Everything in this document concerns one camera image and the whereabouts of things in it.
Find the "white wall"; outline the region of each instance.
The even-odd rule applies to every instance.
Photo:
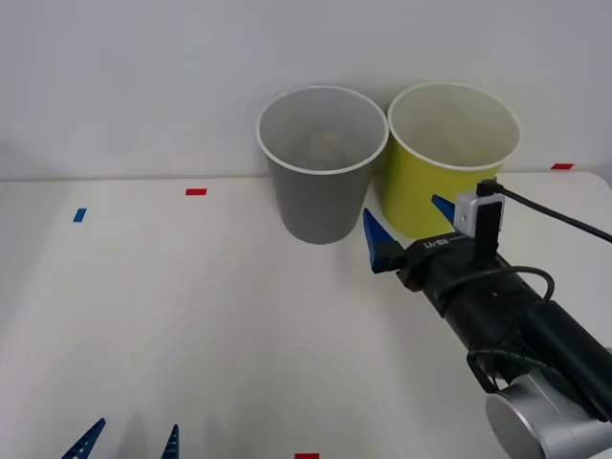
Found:
[[[238,176],[266,99],[386,105],[470,81],[525,125],[511,168],[612,160],[608,0],[0,0],[0,178]]]

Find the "paper cup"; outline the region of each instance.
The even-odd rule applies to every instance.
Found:
[[[492,178],[520,141],[516,115],[500,99],[469,85],[429,82],[400,93],[388,111],[393,139],[382,212],[408,237],[452,231],[431,203],[455,201]]]
[[[259,116],[257,140],[287,230],[313,244],[346,236],[388,135],[379,106],[349,89],[310,86],[272,100]]]

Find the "blue plastic piece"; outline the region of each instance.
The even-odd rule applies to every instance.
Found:
[[[431,202],[442,212],[448,222],[453,225],[455,221],[455,204],[437,194],[431,196]]]
[[[376,262],[376,246],[384,242],[396,242],[391,234],[381,226],[372,212],[367,208],[363,210],[363,229],[365,230],[365,240],[367,249],[370,250],[370,266],[374,268]]]
[[[175,424],[165,445],[162,459],[179,459],[179,427]]]
[[[85,212],[87,211],[87,208],[80,208],[79,210],[76,211],[75,214],[75,220],[73,220],[73,223],[80,223],[83,221],[83,218],[85,218]]]
[[[68,449],[66,454],[61,456],[61,459],[86,459],[89,457],[89,453],[92,452],[92,448],[104,426],[106,426],[106,421],[102,418],[92,428],[87,430],[85,435],[80,437],[75,445]]]

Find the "yellow paper cup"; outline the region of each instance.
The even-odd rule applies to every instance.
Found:
[[[421,239],[452,231],[431,203],[455,201],[493,177],[520,141],[518,118],[500,99],[454,82],[419,84],[400,93],[388,112],[393,135],[382,212],[391,226]]]

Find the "gray paper cup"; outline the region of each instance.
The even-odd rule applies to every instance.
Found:
[[[257,140],[287,230],[312,244],[351,232],[388,136],[383,111],[355,91],[310,86],[274,98],[259,116]]]

